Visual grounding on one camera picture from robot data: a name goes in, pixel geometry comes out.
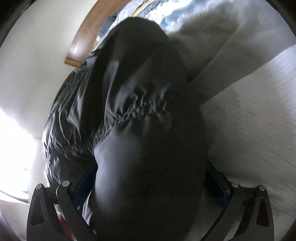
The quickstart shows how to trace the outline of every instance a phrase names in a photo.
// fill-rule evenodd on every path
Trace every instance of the black bracket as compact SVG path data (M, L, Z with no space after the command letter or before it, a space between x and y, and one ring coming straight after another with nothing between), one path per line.
M241 205L247 208L231 241L273 241L274 224L266 188L244 188L237 182L229 182L208 163L205 183L222 207L222 212L201 241L223 241L231 229ZM27 222L27 241L69 241L64 235L54 204L59 204L77 241L97 241L88 224L74 204L69 181L57 189L35 187Z

